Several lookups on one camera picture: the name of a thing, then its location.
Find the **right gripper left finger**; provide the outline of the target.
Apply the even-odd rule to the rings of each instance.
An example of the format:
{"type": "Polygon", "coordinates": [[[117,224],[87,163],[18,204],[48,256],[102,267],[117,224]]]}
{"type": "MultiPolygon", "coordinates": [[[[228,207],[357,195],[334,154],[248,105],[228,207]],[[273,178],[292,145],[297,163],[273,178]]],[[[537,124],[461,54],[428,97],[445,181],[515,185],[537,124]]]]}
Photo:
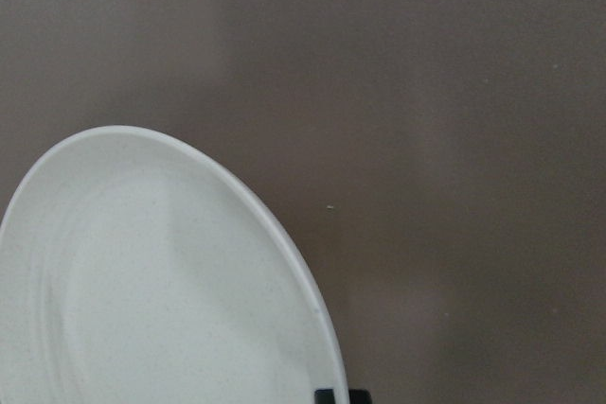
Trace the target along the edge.
{"type": "Polygon", "coordinates": [[[314,391],[315,404],[335,404],[333,389],[317,389],[314,391]]]}

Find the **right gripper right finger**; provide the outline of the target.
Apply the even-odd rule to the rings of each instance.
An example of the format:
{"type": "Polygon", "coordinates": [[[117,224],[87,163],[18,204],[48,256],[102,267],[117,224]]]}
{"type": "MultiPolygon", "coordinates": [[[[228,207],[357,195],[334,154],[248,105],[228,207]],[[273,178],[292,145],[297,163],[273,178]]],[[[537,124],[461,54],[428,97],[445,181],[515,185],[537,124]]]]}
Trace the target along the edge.
{"type": "Polygon", "coordinates": [[[372,397],[366,389],[349,389],[348,397],[350,404],[372,404],[372,397]]]}

